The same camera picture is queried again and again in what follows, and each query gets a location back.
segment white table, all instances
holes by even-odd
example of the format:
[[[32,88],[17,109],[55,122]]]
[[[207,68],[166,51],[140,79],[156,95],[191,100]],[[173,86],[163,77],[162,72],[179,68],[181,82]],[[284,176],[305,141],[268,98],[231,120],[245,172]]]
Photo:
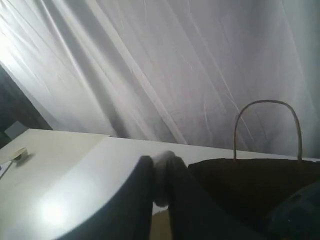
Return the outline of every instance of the white table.
[[[232,158],[228,149],[29,129],[0,150],[0,163],[23,147],[29,160],[0,180],[1,240],[53,239],[70,231],[108,202],[141,155],[171,150],[187,165]],[[238,158],[288,157],[239,151]]]

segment white curtain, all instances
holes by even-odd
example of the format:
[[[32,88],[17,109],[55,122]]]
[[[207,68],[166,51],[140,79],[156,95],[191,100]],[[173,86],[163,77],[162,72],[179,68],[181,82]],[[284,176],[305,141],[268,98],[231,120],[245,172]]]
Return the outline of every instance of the white curtain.
[[[230,149],[274,99],[320,157],[319,2],[1,0],[0,61],[54,130]],[[290,111],[250,108],[238,142],[295,155]]]

